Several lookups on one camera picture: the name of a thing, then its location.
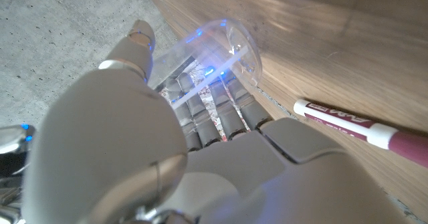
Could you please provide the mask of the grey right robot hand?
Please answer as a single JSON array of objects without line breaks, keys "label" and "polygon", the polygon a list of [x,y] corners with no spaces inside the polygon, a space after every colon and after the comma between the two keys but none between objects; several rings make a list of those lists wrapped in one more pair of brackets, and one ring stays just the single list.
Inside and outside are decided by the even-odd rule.
[{"label": "grey right robot hand", "polygon": [[18,124],[1,128],[1,154],[19,154],[31,149],[35,127]]}]

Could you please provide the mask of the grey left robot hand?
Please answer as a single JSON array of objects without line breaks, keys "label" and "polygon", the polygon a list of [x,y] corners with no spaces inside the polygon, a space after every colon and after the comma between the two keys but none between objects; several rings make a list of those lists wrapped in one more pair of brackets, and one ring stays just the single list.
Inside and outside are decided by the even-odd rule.
[{"label": "grey left robot hand", "polygon": [[49,109],[23,175],[27,223],[405,222],[340,144],[255,100],[261,59],[240,22],[211,21],[163,56],[206,69],[168,97],[147,84],[154,45],[136,21]]}]

